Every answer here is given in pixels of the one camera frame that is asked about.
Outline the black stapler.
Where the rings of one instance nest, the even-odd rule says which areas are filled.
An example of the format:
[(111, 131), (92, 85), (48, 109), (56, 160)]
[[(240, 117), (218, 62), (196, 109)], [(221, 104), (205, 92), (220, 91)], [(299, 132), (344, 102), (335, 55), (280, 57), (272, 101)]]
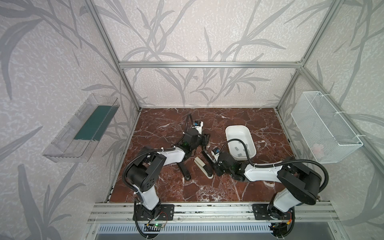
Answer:
[(186, 181), (189, 181), (191, 179), (191, 174), (190, 174), (189, 170), (187, 169), (187, 167), (185, 166), (185, 164), (183, 162), (178, 163), (178, 167), (179, 167), (180, 171), (182, 172), (184, 179)]
[(210, 164), (213, 171), (216, 171), (216, 160), (210, 155), (206, 146), (202, 146), (202, 155), (205, 157), (207, 162)]

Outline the beige grey stapler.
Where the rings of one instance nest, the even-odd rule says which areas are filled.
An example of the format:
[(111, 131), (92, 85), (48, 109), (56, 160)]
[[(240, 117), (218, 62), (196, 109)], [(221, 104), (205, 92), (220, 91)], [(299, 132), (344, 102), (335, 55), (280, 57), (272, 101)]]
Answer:
[(208, 179), (212, 179), (214, 177), (212, 169), (206, 165), (199, 157), (195, 157), (194, 162)]

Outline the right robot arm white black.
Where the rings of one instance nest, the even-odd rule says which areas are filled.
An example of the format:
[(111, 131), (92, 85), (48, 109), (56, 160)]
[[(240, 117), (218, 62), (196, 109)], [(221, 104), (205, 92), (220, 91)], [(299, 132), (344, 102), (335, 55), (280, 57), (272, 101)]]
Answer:
[(255, 167), (236, 161), (227, 152), (214, 151), (215, 171), (219, 176), (230, 175), (238, 182), (276, 182), (285, 188), (273, 195), (268, 205), (253, 205), (257, 220), (282, 220), (299, 204), (315, 205), (320, 192), (322, 177), (311, 168), (292, 158), (271, 165)]

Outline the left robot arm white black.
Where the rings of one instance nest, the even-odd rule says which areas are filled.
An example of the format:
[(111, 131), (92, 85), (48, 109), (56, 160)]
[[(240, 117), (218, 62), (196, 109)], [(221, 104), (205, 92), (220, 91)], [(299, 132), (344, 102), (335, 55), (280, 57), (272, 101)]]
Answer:
[(123, 183), (138, 195), (140, 204), (148, 211), (160, 207), (155, 183), (163, 166), (178, 164), (189, 159), (195, 149), (205, 148), (210, 134), (196, 128), (186, 130), (181, 139), (171, 148), (154, 149), (145, 146), (138, 155), (124, 168)]

